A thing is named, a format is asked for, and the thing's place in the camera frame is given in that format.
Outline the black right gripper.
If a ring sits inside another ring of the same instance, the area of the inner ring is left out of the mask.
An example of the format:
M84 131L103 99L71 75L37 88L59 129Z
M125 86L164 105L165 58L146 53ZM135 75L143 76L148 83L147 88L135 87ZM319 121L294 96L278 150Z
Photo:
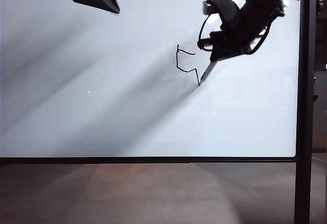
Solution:
M210 62L251 55L267 37L272 22L285 16L283 0L246 0L242 8L232 0L213 0L221 16L221 30L199 39L200 50L212 47Z

